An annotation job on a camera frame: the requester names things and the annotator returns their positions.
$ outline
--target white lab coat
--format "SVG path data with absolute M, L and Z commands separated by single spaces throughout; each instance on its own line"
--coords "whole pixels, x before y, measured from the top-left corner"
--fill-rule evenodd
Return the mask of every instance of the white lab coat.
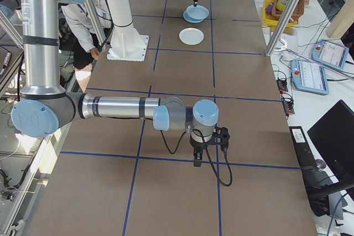
M 104 28 L 110 28 L 111 22 L 107 19 L 110 19 L 107 4 L 105 0 L 93 0 L 93 3 L 96 6 L 96 12 L 98 18 Z M 73 32 L 77 37 L 82 48 L 89 52 L 90 49 L 94 48 L 92 37 L 90 33 L 95 33 L 93 25 L 90 20 L 90 16 L 87 15 L 86 9 L 83 4 L 69 4 L 67 6 L 62 6 L 63 14 L 65 15 L 66 21 Z

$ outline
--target white cable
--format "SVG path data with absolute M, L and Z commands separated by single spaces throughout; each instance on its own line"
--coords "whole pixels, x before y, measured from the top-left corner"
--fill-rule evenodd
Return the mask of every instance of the white cable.
M 4 160 L 4 159 L 12 156 L 13 154 L 15 154 L 17 152 L 19 146 L 20 146 L 20 143 L 18 143 L 17 148 L 16 148 L 16 150 L 14 152 L 12 152 L 10 155 L 7 155 L 6 157 L 1 158 L 0 160 Z

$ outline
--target person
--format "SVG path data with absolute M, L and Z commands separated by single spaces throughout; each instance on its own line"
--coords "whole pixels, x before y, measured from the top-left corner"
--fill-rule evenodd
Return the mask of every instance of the person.
M 111 16 L 105 0 L 93 0 L 102 26 L 111 27 Z M 83 4 L 69 4 L 61 7 L 66 21 L 76 36 L 74 43 L 74 70 L 81 90 L 86 90 L 91 77 L 92 62 L 100 56 L 99 43 L 90 16 Z

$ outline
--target black pants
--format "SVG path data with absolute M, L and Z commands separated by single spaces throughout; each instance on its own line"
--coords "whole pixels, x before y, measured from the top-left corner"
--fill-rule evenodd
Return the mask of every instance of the black pants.
M 100 48 L 98 43 L 98 38 L 96 34 L 91 33 L 93 45 Z M 86 52 L 80 45 L 79 41 L 76 39 L 74 43 L 74 67 L 76 69 L 83 69 L 85 66 L 93 62 L 93 57 L 90 52 Z

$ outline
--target yellow basket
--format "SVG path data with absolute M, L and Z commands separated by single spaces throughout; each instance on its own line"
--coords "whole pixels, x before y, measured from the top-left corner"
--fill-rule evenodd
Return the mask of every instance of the yellow basket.
M 276 19 L 276 17 L 274 17 L 273 15 L 266 12 L 266 7 L 269 4 L 274 3 L 274 1 L 275 0 L 264 0 L 264 2 L 263 2 L 263 19 L 264 19 L 264 22 L 266 23 L 266 25 L 269 25 L 269 26 L 277 26 L 278 25 L 278 20 Z M 287 28 L 290 28 L 290 27 L 295 26 L 297 24 L 298 24 L 298 21 L 294 20 L 293 22 L 287 23 Z

